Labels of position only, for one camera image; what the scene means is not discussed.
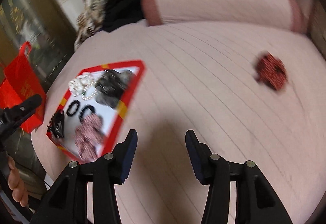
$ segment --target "black clamp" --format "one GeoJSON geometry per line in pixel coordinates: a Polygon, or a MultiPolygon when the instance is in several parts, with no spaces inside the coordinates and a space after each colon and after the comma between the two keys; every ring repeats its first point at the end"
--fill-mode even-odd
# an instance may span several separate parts
{"type": "MultiPolygon", "coordinates": [[[[29,224],[33,212],[27,207],[21,207],[19,202],[16,202],[12,197],[12,190],[8,186],[8,177],[10,168],[8,166],[8,153],[4,150],[2,142],[4,142],[20,125],[31,117],[37,107],[42,103],[40,95],[36,94],[26,99],[20,105],[12,108],[0,109],[0,197],[7,207],[15,214],[15,216],[23,224],[29,224]]],[[[35,201],[33,197],[29,196],[29,203],[35,201]]],[[[0,201],[0,213],[2,223],[17,223],[13,220],[6,207],[0,201]]]]}
{"type": "Polygon", "coordinates": [[[95,162],[70,162],[59,175],[30,224],[87,223],[87,182],[93,182],[95,223],[121,224],[114,185],[128,178],[137,146],[137,132],[95,162]]]}
{"type": "Polygon", "coordinates": [[[239,164],[212,154],[193,130],[187,131],[185,143],[196,178],[202,185],[210,185],[202,224],[227,224],[230,181],[237,182],[235,224],[292,224],[281,200],[253,161],[239,164]]]}

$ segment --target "red paper bag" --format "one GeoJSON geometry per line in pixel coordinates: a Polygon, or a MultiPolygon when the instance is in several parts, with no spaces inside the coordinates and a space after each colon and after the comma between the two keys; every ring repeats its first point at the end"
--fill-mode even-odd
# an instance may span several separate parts
{"type": "Polygon", "coordinates": [[[0,84],[0,107],[11,108],[39,94],[42,97],[42,104],[36,109],[35,114],[21,125],[24,131],[31,133],[43,123],[46,94],[25,57],[26,48],[29,52],[32,50],[29,42],[22,45],[18,56],[4,68],[5,79],[0,84]]]}

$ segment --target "human hand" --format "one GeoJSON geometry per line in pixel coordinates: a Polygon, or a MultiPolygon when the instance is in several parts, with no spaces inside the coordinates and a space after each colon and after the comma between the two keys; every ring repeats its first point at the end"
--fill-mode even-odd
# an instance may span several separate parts
{"type": "Polygon", "coordinates": [[[8,156],[8,165],[10,168],[10,175],[8,177],[8,186],[12,190],[12,198],[26,207],[28,204],[28,193],[25,188],[23,180],[19,176],[19,171],[15,166],[15,161],[8,156]]]}

